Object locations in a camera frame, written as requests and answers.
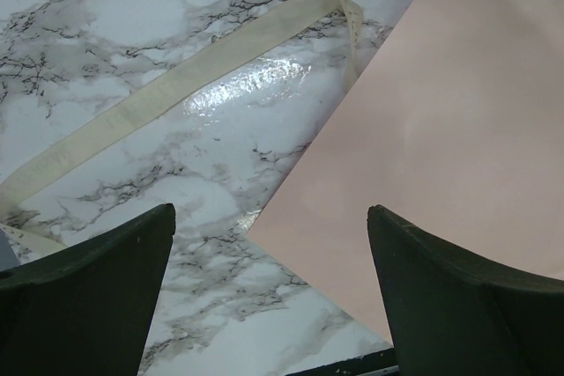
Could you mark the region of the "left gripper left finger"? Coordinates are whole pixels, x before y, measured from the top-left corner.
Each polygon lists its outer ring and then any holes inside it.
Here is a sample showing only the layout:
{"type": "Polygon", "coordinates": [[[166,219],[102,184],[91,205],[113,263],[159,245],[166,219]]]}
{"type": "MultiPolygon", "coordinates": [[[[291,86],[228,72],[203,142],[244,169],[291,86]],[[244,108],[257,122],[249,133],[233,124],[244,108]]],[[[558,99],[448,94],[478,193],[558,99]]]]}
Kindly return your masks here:
{"type": "Polygon", "coordinates": [[[175,233],[161,204],[1,272],[3,375],[135,375],[175,233]]]}

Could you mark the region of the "cream ribbon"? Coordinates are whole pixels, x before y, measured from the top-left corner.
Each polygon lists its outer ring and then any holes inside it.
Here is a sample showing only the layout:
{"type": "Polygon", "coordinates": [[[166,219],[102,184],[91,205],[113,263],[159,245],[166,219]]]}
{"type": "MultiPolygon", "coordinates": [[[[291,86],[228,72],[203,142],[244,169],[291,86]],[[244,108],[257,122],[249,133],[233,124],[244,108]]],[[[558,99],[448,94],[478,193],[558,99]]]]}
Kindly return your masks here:
{"type": "Polygon", "coordinates": [[[287,0],[198,51],[16,169],[1,184],[1,215],[7,216],[20,203],[190,95],[336,10],[344,13],[348,29],[344,87],[350,90],[359,75],[357,43],[363,10],[352,0],[287,0]]]}

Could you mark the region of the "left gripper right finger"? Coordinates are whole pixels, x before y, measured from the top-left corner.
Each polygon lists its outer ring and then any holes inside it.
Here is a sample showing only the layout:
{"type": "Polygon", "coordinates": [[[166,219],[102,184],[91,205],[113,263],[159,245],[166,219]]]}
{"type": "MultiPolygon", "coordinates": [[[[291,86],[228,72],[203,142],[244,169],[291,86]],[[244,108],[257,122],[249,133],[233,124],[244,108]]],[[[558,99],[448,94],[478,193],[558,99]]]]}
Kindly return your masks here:
{"type": "Polygon", "coordinates": [[[377,205],[367,233],[403,375],[561,375],[563,283],[443,240],[377,205]]]}

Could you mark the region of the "pink wrapping paper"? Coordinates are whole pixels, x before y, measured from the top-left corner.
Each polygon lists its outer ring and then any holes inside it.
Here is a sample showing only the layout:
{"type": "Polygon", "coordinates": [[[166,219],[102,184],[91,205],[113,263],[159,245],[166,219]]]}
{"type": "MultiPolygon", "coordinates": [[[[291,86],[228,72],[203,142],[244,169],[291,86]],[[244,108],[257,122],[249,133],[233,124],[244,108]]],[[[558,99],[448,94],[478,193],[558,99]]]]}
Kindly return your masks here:
{"type": "Polygon", "coordinates": [[[563,0],[413,0],[251,226],[385,340],[380,204],[486,258],[563,276],[563,0]]]}

